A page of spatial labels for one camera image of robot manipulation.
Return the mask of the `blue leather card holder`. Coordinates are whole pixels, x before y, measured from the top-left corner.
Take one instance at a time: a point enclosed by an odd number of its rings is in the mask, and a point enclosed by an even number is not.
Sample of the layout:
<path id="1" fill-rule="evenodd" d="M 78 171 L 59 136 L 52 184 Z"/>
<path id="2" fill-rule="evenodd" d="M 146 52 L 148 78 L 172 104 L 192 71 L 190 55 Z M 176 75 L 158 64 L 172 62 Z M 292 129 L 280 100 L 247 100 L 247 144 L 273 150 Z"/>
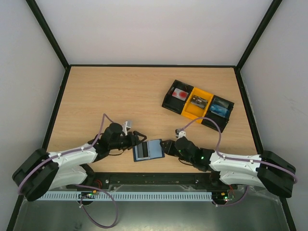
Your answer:
<path id="1" fill-rule="evenodd" d="M 160 145 L 161 139 L 144 141 L 133 148 L 134 162 L 164 158 L 165 153 Z"/>

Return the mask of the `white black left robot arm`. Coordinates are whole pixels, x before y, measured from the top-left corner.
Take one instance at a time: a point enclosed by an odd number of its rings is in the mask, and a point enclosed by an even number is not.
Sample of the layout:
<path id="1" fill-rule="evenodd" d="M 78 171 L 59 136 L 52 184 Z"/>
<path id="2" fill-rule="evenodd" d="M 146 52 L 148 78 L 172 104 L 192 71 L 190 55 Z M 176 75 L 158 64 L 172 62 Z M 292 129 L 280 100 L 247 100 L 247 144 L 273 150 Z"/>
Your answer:
<path id="1" fill-rule="evenodd" d="M 147 137 L 130 126 L 111 123 L 103 133 L 77 148 L 47 152 L 35 150 L 13 173 L 18 193 L 32 202 L 46 192 L 67 185 L 91 185 L 94 170 L 89 166 L 106 158 L 111 150 L 130 150 Z"/>

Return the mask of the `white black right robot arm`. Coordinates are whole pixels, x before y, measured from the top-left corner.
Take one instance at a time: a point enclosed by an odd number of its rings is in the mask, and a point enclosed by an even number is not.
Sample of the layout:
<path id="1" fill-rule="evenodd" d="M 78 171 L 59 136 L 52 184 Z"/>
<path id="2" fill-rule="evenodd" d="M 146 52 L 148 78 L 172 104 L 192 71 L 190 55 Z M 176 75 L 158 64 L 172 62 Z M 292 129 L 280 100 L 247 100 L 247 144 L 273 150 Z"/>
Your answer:
<path id="1" fill-rule="evenodd" d="M 199 148 L 186 137 L 161 141 L 160 146 L 167 155 L 186 161 L 202 172 L 213 172 L 210 184 L 214 188 L 240 184 L 262 187 L 279 197 L 292 196 L 296 168 L 272 151 L 247 156 L 226 154 Z"/>

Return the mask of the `black left card bin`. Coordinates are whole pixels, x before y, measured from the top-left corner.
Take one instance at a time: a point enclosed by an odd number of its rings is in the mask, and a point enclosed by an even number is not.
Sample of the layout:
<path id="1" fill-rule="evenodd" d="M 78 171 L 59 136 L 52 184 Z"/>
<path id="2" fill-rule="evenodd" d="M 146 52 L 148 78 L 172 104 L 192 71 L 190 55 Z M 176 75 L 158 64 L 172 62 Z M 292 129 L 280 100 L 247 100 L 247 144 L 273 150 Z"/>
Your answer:
<path id="1" fill-rule="evenodd" d="M 162 102 L 162 107 L 181 114 L 193 90 L 193 86 L 174 80 Z"/>

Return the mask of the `black card bin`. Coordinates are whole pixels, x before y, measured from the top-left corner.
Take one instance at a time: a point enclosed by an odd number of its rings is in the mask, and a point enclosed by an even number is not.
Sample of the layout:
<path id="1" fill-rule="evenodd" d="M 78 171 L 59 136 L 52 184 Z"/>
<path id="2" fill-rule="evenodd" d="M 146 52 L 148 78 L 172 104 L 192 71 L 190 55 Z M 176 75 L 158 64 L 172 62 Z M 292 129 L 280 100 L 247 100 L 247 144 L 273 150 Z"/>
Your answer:
<path id="1" fill-rule="evenodd" d="M 229 122 L 233 107 L 233 102 L 214 95 L 209 103 L 205 117 L 213 120 L 218 125 L 220 131 L 223 132 Z"/>
<path id="2" fill-rule="evenodd" d="M 162 102 L 162 107 L 181 114 L 193 90 L 193 86 L 174 80 Z"/>

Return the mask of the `red white cards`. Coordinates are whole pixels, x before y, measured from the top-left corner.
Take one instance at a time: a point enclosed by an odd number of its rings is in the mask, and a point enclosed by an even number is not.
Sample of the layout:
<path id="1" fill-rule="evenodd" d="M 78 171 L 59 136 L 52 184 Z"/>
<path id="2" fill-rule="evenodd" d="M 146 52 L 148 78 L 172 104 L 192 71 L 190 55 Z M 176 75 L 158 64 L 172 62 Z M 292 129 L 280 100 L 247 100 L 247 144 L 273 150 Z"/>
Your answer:
<path id="1" fill-rule="evenodd" d="M 188 92 L 180 90 L 178 88 L 175 88 L 173 93 L 172 93 L 172 96 L 177 98 L 177 99 L 180 99 L 182 101 L 186 101 L 186 98 L 188 96 Z"/>

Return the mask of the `black cards stack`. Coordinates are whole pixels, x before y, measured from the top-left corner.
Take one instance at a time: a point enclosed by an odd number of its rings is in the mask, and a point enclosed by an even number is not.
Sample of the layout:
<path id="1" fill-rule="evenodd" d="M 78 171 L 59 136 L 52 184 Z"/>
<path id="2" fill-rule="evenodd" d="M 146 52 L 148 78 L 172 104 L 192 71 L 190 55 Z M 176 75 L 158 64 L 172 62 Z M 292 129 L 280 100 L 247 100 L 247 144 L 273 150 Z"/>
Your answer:
<path id="1" fill-rule="evenodd" d="M 201 109 L 205 109 L 207 104 L 208 104 L 208 100 L 201 98 L 200 96 L 197 95 L 193 95 L 191 97 L 191 104 L 198 106 Z"/>

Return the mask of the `yellow middle card bin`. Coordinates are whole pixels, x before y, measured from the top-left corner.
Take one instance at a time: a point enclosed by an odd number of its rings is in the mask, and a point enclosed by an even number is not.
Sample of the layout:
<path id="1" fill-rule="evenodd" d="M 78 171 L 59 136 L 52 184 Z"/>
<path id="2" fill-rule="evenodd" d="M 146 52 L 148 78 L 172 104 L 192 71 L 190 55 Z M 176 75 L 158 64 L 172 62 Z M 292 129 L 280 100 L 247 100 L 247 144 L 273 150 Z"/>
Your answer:
<path id="1" fill-rule="evenodd" d="M 214 95 L 212 93 L 194 87 L 184 105 L 181 115 L 191 120 L 198 117 L 205 117 L 213 97 Z"/>

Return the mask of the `black right card bin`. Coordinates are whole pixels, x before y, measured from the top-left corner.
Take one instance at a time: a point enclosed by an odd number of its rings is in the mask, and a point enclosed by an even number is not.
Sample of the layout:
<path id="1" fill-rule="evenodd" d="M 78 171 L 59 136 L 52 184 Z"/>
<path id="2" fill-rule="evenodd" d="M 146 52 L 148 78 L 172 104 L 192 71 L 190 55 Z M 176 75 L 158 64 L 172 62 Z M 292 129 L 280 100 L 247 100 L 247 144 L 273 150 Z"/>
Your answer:
<path id="1" fill-rule="evenodd" d="M 220 131 L 223 132 L 229 122 L 233 107 L 233 102 L 214 95 L 209 103 L 205 117 L 213 120 L 218 125 Z"/>

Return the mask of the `blue cards stack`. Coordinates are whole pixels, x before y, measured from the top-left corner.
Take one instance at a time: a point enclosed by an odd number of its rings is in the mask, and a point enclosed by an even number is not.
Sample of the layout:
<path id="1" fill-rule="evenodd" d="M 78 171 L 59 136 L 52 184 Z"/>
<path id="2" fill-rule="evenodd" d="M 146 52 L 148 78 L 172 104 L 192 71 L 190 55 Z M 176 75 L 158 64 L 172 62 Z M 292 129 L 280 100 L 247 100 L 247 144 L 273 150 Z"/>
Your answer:
<path id="1" fill-rule="evenodd" d="M 210 112 L 220 116 L 220 117 L 223 117 L 223 118 L 226 118 L 228 116 L 228 113 L 229 113 L 229 110 L 223 106 L 220 106 L 218 104 L 211 104 L 210 106 Z"/>

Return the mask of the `metal sheet front panel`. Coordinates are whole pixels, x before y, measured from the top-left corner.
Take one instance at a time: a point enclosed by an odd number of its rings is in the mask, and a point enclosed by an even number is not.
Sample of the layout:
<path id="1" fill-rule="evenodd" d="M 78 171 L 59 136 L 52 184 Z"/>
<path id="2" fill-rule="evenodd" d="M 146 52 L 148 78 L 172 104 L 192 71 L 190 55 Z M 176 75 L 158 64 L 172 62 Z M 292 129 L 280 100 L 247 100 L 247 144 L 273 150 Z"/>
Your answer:
<path id="1" fill-rule="evenodd" d="M 204 192 L 184 186 L 120 186 L 112 192 Z M 23 201 L 16 231 L 286 231 L 280 200 L 236 190 L 227 206 L 184 201 Z"/>

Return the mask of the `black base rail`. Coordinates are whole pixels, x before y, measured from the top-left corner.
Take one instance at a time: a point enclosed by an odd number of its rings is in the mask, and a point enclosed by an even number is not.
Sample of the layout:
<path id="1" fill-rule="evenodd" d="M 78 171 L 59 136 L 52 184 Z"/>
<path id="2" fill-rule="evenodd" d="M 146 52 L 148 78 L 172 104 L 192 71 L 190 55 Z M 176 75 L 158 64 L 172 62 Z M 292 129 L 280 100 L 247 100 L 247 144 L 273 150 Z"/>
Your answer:
<path id="1" fill-rule="evenodd" d="M 238 189 L 237 184 L 230 186 L 218 180 L 218 174 L 214 173 L 111 173 L 97 172 L 88 186 L 100 186 L 109 189 L 118 185 L 184 185 L 192 186 L 198 190 L 211 192 L 219 190 Z"/>

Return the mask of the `black cage frame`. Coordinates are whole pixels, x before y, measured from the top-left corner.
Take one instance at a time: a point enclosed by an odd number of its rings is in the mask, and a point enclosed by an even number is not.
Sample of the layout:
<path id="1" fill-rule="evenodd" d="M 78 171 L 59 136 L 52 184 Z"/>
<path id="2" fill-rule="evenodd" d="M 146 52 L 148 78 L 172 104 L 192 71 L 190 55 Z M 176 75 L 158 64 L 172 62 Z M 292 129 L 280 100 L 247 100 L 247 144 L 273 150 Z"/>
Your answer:
<path id="1" fill-rule="evenodd" d="M 48 39 L 49 43 L 51 44 L 53 50 L 55 51 L 56 55 L 58 56 L 58 59 L 60 60 L 61 64 L 63 65 L 65 69 L 65 73 L 63 76 L 63 80 L 61 82 L 59 92 L 56 98 L 56 102 L 52 111 L 52 115 L 48 124 L 48 128 L 46 131 L 46 135 L 43 140 L 42 148 L 47 148 L 50 138 L 51 138 L 51 132 L 54 127 L 54 123 L 58 114 L 58 110 L 60 108 L 60 103 L 63 97 L 63 93 L 66 87 L 66 83 L 68 80 L 68 75 L 70 73 L 71 67 L 73 67 L 72 64 L 69 64 L 66 60 L 58 42 L 56 41 L 56 38 L 54 37 L 47 21 L 45 20 L 43 13 L 41 12 L 38 4 L 34 0 L 27 0 L 26 3 L 28 4 L 30 10 L 32 11 L 32 14 L 36 18 L 37 22 L 39 23 L 42 31 L 44 32 L 46 38 Z M 253 140 L 255 143 L 255 147 L 258 153 L 264 151 L 263 145 L 259 136 L 259 132 L 257 130 L 257 125 L 255 122 L 255 117 L 253 116 L 251 103 L 248 102 L 248 96 L 247 91 L 244 86 L 243 78 L 241 76 L 241 69 L 243 68 L 245 62 L 247 61 L 248 57 L 252 53 L 253 49 L 255 48 L 256 44 L 258 43 L 259 39 L 261 38 L 263 32 L 265 31 L 266 27 L 268 26 L 269 22 L 275 15 L 276 11 L 278 10 L 279 6 L 281 4 L 280 0 L 274 0 L 271 2 L 268 10 L 266 11 L 264 17 L 262 18 L 262 21 L 260 22 L 257 30 L 255 31 L 253 37 L 251 38 L 248 46 L 246 47 L 243 55 L 241 56 L 239 62 L 237 65 L 188 65 L 188 64 L 108 64 L 108 67 L 154 67 L 154 68 L 172 68 L 172 67 L 181 67 L 181 68 L 233 68 L 235 71 L 235 76 L 237 80 L 237 84 L 239 87 L 239 91 L 242 97 L 242 101 L 244 103 L 244 108 L 246 112 L 246 116 L 248 119 L 248 123 L 252 132 Z"/>

